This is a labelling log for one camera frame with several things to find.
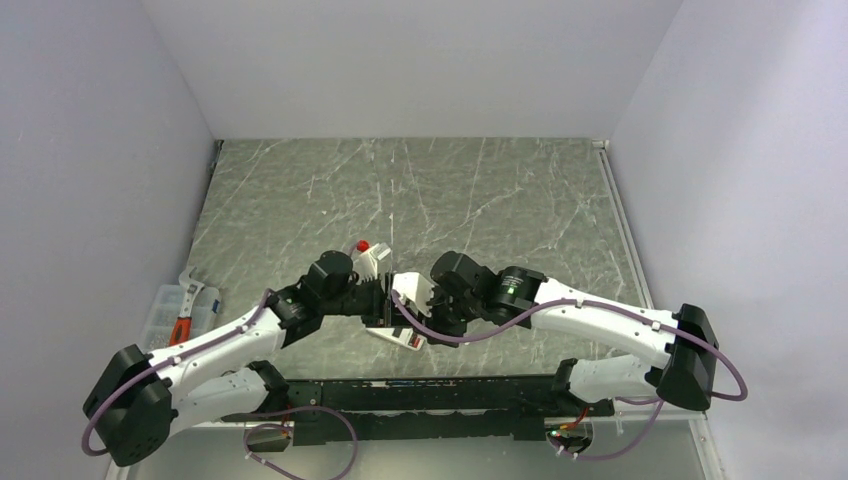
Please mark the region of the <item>red white remote control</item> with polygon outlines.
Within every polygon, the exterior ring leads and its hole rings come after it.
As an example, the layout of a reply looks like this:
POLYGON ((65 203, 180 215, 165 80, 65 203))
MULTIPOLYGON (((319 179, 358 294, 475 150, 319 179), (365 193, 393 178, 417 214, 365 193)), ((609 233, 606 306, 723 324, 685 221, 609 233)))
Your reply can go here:
POLYGON ((419 351, 426 344, 426 339, 409 327, 367 328, 366 332, 412 351, 419 351))

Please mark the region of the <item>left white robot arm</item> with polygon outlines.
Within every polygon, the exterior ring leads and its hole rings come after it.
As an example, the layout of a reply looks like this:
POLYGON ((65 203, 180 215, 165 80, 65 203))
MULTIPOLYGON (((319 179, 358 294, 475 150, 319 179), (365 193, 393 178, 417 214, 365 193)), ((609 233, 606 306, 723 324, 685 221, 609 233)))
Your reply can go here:
POLYGON ((377 316, 387 298, 380 277, 391 260, 386 243, 327 251, 296 283, 265 290, 229 323, 148 352, 136 344, 118 350, 83 404, 82 451, 128 466, 206 421, 279 417, 288 386, 270 357, 317 332, 328 316, 377 316))

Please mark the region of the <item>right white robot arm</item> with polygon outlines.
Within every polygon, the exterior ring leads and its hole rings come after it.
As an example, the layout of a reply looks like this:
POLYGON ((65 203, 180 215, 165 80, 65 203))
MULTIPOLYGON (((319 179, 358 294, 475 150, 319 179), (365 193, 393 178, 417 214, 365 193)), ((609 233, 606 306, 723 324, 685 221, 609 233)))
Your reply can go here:
POLYGON ((603 360, 562 361, 551 388, 557 411, 574 415, 616 397, 658 398, 676 407, 710 408, 719 344, 706 312, 644 309, 588 294, 541 272, 510 266, 493 272, 449 251, 430 271, 451 318, 510 321, 577 335, 620 351, 603 360))

